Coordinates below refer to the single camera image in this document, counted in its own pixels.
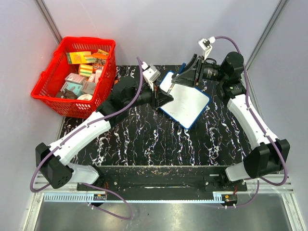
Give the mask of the blue-framed whiteboard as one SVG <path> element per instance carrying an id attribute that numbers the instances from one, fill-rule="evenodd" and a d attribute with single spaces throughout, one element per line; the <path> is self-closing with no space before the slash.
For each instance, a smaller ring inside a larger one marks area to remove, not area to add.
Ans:
<path id="1" fill-rule="evenodd" d="M 210 103 L 210 97 L 204 92 L 180 84 L 173 86 L 170 95 L 174 100 L 163 105 L 161 110 L 185 129 L 191 128 Z"/>

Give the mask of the white tape roll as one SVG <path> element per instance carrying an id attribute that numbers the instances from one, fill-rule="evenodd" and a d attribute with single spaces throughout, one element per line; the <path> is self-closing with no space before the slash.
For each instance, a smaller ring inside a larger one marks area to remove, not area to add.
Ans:
<path id="1" fill-rule="evenodd" d="M 77 100 L 82 100 L 82 101 L 90 101 L 92 99 L 91 94 L 83 94 L 77 98 Z"/>

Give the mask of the teal white box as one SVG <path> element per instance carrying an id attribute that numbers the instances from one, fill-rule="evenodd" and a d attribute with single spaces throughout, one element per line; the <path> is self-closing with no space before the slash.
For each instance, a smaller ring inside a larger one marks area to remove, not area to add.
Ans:
<path id="1" fill-rule="evenodd" d="M 82 95 L 82 85 L 75 84 L 72 82 L 65 82 L 61 88 L 61 91 L 69 90 L 73 92 L 77 97 Z"/>

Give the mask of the orange snack packet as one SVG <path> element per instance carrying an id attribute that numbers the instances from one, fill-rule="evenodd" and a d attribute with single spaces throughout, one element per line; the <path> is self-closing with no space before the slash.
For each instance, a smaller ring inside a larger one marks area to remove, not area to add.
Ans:
<path id="1" fill-rule="evenodd" d="M 96 65 L 105 65 L 106 60 L 109 56 L 109 53 L 106 51 L 103 51 L 101 49 L 98 49 L 97 52 L 92 54 L 94 58 L 94 64 Z"/>

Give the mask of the yellow green box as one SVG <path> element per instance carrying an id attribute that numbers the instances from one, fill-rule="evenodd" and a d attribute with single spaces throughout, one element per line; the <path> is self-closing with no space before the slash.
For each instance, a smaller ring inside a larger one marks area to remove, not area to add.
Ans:
<path id="1" fill-rule="evenodd" d="M 93 61 L 90 51 L 67 52 L 66 57 L 69 64 L 88 64 Z"/>

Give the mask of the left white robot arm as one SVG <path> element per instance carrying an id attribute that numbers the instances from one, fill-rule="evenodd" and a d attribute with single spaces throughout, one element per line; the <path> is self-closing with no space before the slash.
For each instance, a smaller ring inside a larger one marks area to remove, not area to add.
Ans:
<path id="1" fill-rule="evenodd" d="M 130 108 L 149 104 L 158 109 L 173 101 L 168 92 L 170 86 L 155 81 L 137 84 L 128 77 L 121 79 L 82 124 L 50 145 L 40 143 L 36 147 L 36 172 L 40 172 L 54 189 L 72 182 L 86 183 L 93 190 L 100 190 L 104 185 L 102 172 L 95 166 L 72 164 L 73 157 L 92 140 L 124 120 Z"/>

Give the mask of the aluminium frame rail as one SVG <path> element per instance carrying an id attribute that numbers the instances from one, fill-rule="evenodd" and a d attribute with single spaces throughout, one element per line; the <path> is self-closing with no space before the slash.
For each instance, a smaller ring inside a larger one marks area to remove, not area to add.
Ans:
<path id="1" fill-rule="evenodd" d="M 72 203 L 167 203 L 167 204 L 224 204 L 223 197 L 231 196 L 233 190 L 222 189 L 204 190 L 192 186 L 121 186 L 110 192 L 89 189 L 77 191 L 77 184 L 70 184 L 63 190 L 45 189 L 42 191 L 45 202 Z"/>

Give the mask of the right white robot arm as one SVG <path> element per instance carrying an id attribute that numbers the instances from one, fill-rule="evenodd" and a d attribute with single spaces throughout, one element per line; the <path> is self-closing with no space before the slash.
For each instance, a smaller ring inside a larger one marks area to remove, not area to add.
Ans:
<path id="1" fill-rule="evenodd" d="M 283 171 L 279 183 L 283 185 L 288 177 L 286 160 L 290 144 L 286 139 L 280 140 L 262 120 L 251 102 L 249 85 L 242 84 L 244 76 L 244 58 L 232 51 L 220 65 L 214 59 L 204 60 L 195 54 L 171 79 L 173 84 L 186 87 L 195 87 L 202 79 L 216 81 L 218 97 L 236 117 L 249 140 L 251 153 L 241 163 L 226 168 L 225 175 L 219 178 L 219 186 L 226 191 L 238 180 L 263 180 L 268 174 Z"/>

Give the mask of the pink white box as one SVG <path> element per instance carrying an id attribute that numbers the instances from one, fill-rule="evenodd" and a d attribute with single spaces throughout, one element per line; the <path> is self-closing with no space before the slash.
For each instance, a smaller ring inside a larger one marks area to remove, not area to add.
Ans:
<path id="1" fill-rule="evenodd" d="M 64 80 L 65 82 L 83 85 L 83 82 L 86 81 L 87 78 L 85 76 L 81 76 L 75 73 L 70 73 Z"/>

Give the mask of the red plastic shopping basket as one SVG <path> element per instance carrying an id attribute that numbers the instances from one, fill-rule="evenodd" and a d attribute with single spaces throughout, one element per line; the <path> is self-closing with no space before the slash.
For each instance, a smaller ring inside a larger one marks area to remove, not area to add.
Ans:
<path id="1" fill-rule="evenodd" d="M 34 99 L 42 101 L 61 116 L 87 118 L 107 99 L 116 77 L 116 42 L 112 39 L 93 37 L 65 37 L 53 53 L 49 65 L 31 91 Z M 69 64 L 66 54 L 76 51 L 95 52 L 98 49 L 109 53 L 102 76 L 97 83 L 90 101 L 57 98 L 56 94 L 64 85 L 70 73 L 77 72 L 77 66 Z"/>

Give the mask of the striped yellow sponge pack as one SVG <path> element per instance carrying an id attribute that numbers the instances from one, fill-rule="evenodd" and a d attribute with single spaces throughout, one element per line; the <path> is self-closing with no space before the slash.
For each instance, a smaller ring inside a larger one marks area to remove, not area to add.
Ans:
<path id="1" fill-rule="evenodd" d="M 80 64 L 78 73 L 81 76 L 89 77 L 93 73 L 93 66 L 88 64 Z"/>

